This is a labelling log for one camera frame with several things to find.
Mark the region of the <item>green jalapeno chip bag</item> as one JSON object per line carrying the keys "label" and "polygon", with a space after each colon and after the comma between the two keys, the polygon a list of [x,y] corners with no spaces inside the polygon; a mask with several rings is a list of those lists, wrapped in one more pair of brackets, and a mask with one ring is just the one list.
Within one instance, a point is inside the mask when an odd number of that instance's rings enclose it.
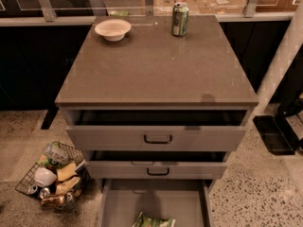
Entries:
{"label": "green jalapeno chip bag", "polygon": [[174,227],[175,223],[174,218],[152,218],[141,212],[132,227]]}

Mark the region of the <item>grey drawer cabinet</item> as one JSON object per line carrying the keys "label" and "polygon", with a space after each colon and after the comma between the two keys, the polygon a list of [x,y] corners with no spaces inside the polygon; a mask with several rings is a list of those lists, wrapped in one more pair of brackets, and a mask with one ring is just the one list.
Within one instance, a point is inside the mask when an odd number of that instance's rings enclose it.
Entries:
{"label": "grey drawer cabinet", "polygon": [[134,17],[121,41],[90,31],[57,96],[67,127],[244,126],[257,96],[213,16],[175,37],[164,16]]}

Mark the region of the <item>grey top drawer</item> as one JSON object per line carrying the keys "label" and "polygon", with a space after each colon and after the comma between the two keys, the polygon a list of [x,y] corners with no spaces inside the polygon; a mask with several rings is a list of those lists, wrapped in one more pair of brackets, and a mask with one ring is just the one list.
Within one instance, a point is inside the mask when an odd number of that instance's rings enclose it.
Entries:
{"label": "grey top drawer", "polygon": [[101,126],[66,128],[81,150],[116,151],[234,151],[245,135],[244,126]]}

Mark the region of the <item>grey drawer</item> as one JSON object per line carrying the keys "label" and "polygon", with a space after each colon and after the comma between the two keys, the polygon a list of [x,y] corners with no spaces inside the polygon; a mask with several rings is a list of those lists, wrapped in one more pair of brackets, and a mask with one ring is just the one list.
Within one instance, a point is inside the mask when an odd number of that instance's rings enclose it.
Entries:
{"label": "grey drawer", "polygon": [[66,128],[81,150],[116,151],[234,151],[245,135],[244,126],[101,126]]}
{"label": "grey drawer", "polygon": [[97,151],[86,162],[96,179],[214,180],[227,163],[221,152]]}
{"label": "grey drawer", "polygon": [[98,227],[132,227],[140,213],[175,219],[175,227],[214,227],[205,181],[104,181]]}

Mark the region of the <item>grey middle drawer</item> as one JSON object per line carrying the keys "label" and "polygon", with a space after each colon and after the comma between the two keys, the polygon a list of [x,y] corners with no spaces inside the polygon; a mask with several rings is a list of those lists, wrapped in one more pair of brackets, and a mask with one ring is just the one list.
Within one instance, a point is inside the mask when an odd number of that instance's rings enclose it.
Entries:
{"label": "grey middle drawer", "polygon": [[96,179],[214,180],[227,163],[221,152],[97,151],[86,162]]}

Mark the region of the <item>white bowl on counter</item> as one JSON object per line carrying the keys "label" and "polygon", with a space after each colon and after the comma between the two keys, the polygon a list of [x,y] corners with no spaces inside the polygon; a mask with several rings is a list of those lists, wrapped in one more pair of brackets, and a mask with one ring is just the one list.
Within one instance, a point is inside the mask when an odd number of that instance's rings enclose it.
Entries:
{"label": "white bowl on counter", "polygon": [[131,24],[121,19],[110,19],[98,23],[95,32],[109,42],[122,40],[131,30]]}

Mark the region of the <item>grey bottom drawer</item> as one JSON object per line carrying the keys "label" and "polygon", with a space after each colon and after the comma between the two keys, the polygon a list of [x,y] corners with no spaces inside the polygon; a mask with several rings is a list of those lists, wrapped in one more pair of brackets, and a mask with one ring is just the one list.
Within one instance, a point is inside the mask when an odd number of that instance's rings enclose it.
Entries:
{"label": "grey bottom drawer", "polygon": [[104,181],[98,227],[132,227],[140,213],[175,219],[175,227],[214,227],[205,181]]}

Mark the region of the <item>brown snack bag in basket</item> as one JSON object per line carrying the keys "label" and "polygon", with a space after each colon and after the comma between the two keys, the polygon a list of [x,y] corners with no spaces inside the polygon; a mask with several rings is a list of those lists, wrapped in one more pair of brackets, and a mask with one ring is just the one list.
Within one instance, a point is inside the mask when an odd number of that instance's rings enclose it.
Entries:
{"label": "brown snack bag in basket", "polygon": [[61,208],[65,203],[65,195],[49,195],[41,201],[43,207],[58,207]]}

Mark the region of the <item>green soda can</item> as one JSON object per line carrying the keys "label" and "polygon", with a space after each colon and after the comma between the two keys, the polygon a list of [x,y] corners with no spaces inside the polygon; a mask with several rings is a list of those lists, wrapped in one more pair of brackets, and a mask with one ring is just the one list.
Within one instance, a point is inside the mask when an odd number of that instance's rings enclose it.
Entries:
{"label": "green soda can", "polygon": [[185,2],[175,3],[172,8],[171,34],[183,37],[187,33],[189,6]]}

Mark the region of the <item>yellow sponge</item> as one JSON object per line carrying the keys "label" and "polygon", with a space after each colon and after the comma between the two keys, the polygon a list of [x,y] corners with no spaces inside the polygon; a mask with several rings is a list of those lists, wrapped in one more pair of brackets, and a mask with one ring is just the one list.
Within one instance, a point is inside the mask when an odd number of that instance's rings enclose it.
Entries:
{"label": "yellow sponge", "polygon": [[69,178],[76,175],[76,164],[74,162],[71,162],[70,164],[57,169],[57,176],[59,182],[64,182],[68,180]]}

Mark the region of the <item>clear plastic bottle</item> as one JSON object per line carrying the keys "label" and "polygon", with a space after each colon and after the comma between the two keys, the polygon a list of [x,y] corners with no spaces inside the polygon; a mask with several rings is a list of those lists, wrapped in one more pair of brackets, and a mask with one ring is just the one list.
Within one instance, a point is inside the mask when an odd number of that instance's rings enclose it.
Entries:
{"label": "clear plastic bottle", "polygon": [[60,147],[58,142],[53,142],[43,147],[43,154],[53,165],[67,165],[69,163],[68,153]]}

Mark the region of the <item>white bowl in basket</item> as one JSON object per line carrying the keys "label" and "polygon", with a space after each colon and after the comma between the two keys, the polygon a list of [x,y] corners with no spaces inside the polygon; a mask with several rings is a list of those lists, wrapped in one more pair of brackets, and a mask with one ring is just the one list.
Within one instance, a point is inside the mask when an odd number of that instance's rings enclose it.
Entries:
{"label": "white bowl in basket", "polygon": [[34,182],[40,187],[47,187],[55,183],[57,180],[57,175],[51,170],[38,167],[34,173]]}

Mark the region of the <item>black tray on floor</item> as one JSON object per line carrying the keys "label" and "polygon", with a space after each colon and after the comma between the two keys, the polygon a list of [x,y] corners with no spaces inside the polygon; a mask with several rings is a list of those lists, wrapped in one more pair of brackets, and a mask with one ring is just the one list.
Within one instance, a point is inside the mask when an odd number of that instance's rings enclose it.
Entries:
{"label": "black tray on floor", "polygon": [[274,155],[294,155],[302,150],[303,140],[283,114],[255,116],[253,122],[266,148]]}

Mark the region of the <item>silver can in basket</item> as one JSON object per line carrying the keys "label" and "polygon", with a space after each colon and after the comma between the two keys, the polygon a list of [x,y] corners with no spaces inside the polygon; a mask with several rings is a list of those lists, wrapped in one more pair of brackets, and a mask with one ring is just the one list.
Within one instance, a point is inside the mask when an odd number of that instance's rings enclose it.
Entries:
{"label": "silver can in basket", "polygon": [[38,194],[38,198],[42,200],[43,198],[48,197],[49,195],[50,195],[50,188],[43,187]]}

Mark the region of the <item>white pillar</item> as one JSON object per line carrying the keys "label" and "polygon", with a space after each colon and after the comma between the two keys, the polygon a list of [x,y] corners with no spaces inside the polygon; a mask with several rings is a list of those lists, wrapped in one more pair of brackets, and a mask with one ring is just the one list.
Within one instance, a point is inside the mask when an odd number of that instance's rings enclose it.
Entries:
{"label": "white pillar", "polygon": [[258,88],[258,106],[253,111],[253,115],[264,114],[267,105],[273,97],[279,83],[283,80],[302,44],[303,2],[300,2]]}

